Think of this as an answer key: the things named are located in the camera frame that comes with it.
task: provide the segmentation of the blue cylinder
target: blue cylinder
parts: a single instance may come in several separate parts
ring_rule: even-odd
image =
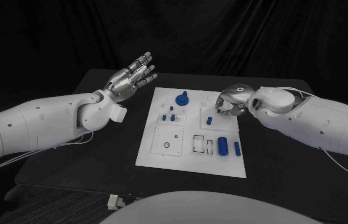
[[[234,142],[234,148],[236,148],[236,155],[242,156],[242,149],[240,149],[240,143]]]
[[[213,117],[208,117],[207,124],[208,124],[208,125],[213,124]]]
[[[220,155],[223,155],[223,156],[229,155],[229,146],[227,146],[227,138],[226,137],[219,138],[219,146],[220,146]]]
[[[190,103],[188,92],[184,91],[182,95],[177,97],[177,103],[180,106],[185,106]]]

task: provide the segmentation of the black table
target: black table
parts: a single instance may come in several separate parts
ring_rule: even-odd
[[[113,70],[93,69],[76,93],[102,89]],[[148,197],[181,190],[240,195],[311,217],[348,220],[348,173],[324,151],[268,129],[252,114],[239,117],[247,179],[135,165],[155,87],[223,91],[233,83],[291,86],[311,92],[302,80],[159,73],[122,104],[123,123],[110,121],[84,145],[35,154],[16,177],[18,184]],[[348,156],[333,154],[348,166]]]

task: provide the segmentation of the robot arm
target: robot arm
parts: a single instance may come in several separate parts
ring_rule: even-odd
[[[109,79],[94,93],[51,97],[25,102],[0,113],[0,156],[58,146],[100,130],[112,119],[123,122],[128,109],[119,102],[156,78],[146,52]]]
[[[260,123],[307,145],[348,155],[348,105],[315,97],[295,97],[282,88],[245,84],[229,87],[217,100],[234,105],[223,115],[242,116],[249,110]]]

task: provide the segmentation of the white board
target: white board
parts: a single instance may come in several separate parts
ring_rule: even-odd
[[[180,106],[177,96],[184,91],[188,92],[190,103]],[[220,115],[216,109],[219,96],[220,92],[211,91],[155,89],[138,166],[247,178],[239,121],[234,116]],[[232,108],[232,104],[224,103],[221,110]],[[211,125],[207,124],[208,117],[213,117]],[[220,155],[220,137],[227,138],[227,156]],[[242,156],[237,156],[234,142],[239,142]]]

